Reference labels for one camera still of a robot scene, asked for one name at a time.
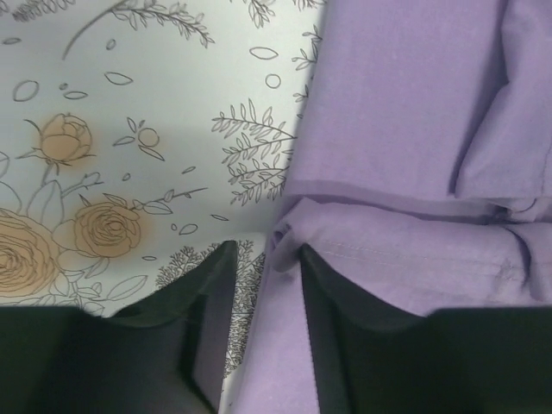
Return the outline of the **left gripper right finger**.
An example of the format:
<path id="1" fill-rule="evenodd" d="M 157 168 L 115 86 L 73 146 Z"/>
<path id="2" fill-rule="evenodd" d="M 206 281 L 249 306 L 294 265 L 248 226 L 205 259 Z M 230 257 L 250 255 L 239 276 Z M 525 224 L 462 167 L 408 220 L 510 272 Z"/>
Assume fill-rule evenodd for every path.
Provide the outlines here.
<path id="1" fill-rule="evenodd" d="M 300 250 L 323 413 L 548 413 L 548 307 L 437 310 L 418 317 Z"/>

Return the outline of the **purple t shirt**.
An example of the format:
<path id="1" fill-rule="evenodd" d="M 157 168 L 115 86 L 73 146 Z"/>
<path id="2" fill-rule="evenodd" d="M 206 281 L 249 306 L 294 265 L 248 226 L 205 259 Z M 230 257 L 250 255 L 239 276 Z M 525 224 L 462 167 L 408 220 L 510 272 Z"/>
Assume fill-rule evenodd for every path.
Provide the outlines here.
<path id="1" fill-rule="evenodd" d="M 551 301 L 551 4 L 331 1 L 234 413 L 316 413 L 298 250 L 415 315 Z"/>

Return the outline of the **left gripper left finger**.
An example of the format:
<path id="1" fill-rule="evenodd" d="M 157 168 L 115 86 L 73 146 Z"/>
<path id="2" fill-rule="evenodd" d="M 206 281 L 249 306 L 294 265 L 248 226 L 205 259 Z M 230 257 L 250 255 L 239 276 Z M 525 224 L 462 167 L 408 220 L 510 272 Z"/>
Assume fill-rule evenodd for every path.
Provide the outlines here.
<path id="1" fill-rule="evenodd" d="M 72 306 L 1 309 L 4 413 L 215 413 L 238 247 L 111 317 Z"/>

